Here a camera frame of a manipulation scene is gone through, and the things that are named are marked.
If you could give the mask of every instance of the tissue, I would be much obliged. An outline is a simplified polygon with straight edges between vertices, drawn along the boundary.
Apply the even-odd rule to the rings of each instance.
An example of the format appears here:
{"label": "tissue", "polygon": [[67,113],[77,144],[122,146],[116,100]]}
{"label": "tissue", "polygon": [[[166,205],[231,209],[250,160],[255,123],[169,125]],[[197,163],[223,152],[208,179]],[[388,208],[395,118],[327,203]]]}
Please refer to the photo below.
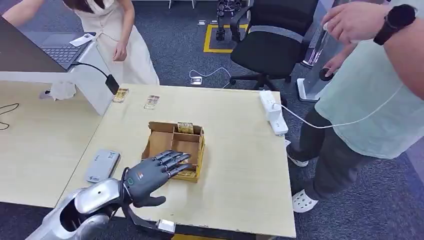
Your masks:
{"label": "tissue", "polygon": [[54,100],[70,99],[76,92],[75,84],[71,82],[55,82],[50,88],[50,96]]}

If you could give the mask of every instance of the white sandal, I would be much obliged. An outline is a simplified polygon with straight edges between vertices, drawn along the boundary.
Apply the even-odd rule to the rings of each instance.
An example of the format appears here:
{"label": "white sandal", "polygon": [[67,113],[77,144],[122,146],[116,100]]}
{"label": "white sandal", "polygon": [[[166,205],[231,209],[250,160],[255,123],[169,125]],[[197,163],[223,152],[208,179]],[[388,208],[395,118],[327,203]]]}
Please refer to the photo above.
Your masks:
{"label": "white sandal", "polygon": [[305,189],[296,193],[291,197],[293,203],[293,211],[295,213],[305,213],[315,207],[318,201],[313,200],[305,193]]}
{"label": "white sandal", "polygon": [[[287,149],[287,147],[291,144],[291,142],[289,140],[285,140],[285,148]],[[298,161],[296,159],[294,159],[293,157],[291,157],[288,153],[287,153],[287,158],[290,159],[296,166],[304,168],[308,165],[309,161]]]}

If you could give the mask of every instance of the white power strip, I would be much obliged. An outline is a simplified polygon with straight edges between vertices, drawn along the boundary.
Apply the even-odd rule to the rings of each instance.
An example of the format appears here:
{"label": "white power strip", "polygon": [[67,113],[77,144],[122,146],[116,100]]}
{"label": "white power strip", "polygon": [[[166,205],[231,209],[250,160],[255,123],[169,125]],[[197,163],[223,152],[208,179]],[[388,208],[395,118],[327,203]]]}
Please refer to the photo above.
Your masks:
{"label": "white power strip", "polygon": [[289,131],[283,118],[283,112],[280,105],[275,104],[276,100],[271,91],[260,91],[260,101],[265,109],[266,119],[271,124],[272,130],[277,136],[284,136]]}

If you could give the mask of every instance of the table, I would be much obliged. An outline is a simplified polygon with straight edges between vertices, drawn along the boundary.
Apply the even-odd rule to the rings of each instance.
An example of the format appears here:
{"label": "table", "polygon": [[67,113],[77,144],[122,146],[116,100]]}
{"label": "table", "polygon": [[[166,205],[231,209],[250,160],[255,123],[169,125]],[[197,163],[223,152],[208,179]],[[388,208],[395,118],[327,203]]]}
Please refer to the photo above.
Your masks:
{"label": "table", "polygon": [[0,202],[54,208],[102,119],[79,93],[39,99],[49,87],[0,81],[0,107],[20,103],[0,115]]}
{"label": "table", "polygon": [[[112,103],[73,173],[62,198],[88,187],[86,170],[96,151],[121,153],[113,177],[140,161],[148,123],[190,122],[204,128],[205,152],[197,183],[170,180],[153,196],[159,207],[133,208],[146,220],[180,225],[296,236],[284,137],[274,135],[257,91],[125,84],[123,103]],[[156,109],[144,109],[149,95]],[[280,94],[274,93],[280,101]]]}

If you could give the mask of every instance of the white cloth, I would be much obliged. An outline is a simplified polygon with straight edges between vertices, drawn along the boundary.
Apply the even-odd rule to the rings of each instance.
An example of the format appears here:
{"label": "white cloth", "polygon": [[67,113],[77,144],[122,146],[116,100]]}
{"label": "white cloth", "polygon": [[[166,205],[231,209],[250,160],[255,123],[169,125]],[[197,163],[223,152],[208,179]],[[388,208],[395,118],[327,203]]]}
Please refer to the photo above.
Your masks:
{"label": "white cloth", "polygon": [[87,0],[94,13],[74,10],[82,22],[85,32],[95,32],[98,50],[119,84],[159,85],[159,78],[153,68],[147,45],[137,30],[132,27],[126,47],[127,57],[124,61],[113,61],[124,22],[124,10],[115,0],[103,0],[102,9],[94,0]]}

